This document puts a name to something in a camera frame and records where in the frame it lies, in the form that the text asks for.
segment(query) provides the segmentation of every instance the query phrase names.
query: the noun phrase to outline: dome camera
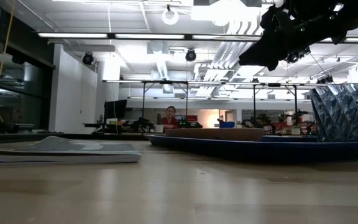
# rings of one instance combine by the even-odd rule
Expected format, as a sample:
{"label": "dome camera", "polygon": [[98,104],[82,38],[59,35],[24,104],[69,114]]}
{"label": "dome camera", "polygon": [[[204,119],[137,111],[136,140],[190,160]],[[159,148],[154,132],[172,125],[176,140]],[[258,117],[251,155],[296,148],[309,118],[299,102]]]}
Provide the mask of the dome camera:
{"label": "dome camera", "polygon": [[93,53],[92,52],[86,52],[85,53],[85,56],[82,58],[82,62],[85,64],[85,65],[92,65],[95,63],[95,59],[94,57],[92,56]]}
{"label": "dome camera", "polygon": [[188,62],[194,62],[196,60],[196,52],[194,49],[188,49],[186,53],[186,61]]}

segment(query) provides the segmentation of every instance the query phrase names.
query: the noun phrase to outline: woman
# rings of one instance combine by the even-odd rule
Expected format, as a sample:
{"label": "woman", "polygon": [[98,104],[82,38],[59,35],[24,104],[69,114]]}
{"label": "woman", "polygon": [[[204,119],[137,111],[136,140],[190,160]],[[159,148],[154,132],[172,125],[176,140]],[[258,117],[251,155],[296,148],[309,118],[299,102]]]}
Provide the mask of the woman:
{"label": "woman", "polygon": [[166,110],[167,117],[162,118],[161,122],[164,125],[164,129],[179,128],[179,121],[175,118],[176,109],[173,106],[169,106]]}

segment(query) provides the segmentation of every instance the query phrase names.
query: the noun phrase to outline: blue platform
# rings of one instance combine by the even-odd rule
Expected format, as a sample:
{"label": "blue platform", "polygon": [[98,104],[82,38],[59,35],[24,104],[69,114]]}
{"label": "blue platform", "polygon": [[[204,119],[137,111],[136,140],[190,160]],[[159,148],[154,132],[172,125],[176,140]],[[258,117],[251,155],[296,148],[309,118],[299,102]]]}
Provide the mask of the blue platform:
{"label": "blue platform", "polygon": [[358,159],[358,142],[317,142],[317,138],[264,136],[261,141],[147,136],[155,146],[242,161],[318,162]]}

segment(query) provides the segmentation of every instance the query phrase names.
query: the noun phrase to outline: red shirt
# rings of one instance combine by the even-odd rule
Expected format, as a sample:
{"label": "red shirt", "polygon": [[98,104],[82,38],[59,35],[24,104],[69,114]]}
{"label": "red shirt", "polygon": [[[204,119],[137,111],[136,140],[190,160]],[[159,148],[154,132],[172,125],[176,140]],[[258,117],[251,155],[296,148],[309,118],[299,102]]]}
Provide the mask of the red shirt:
{"label": "red shirt", "polygon": [[171,122],[168,122],[167,118],[162,118],[161,122],[163,125],[173,125],[173,128],[179,128],[179,121],[176,118],[172,118]]}

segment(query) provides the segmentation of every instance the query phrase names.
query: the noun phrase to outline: geometric sculpture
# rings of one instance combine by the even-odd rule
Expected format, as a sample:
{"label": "geometric sculpture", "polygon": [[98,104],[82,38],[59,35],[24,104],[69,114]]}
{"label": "geometric sculpture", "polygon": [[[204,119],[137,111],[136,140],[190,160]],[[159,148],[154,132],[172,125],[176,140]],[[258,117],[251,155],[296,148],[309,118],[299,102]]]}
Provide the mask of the geometric sculpture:
{"label": "geometric sculpture", "polygon": [[358,84],[310,90],[320,142],[358,141]]}

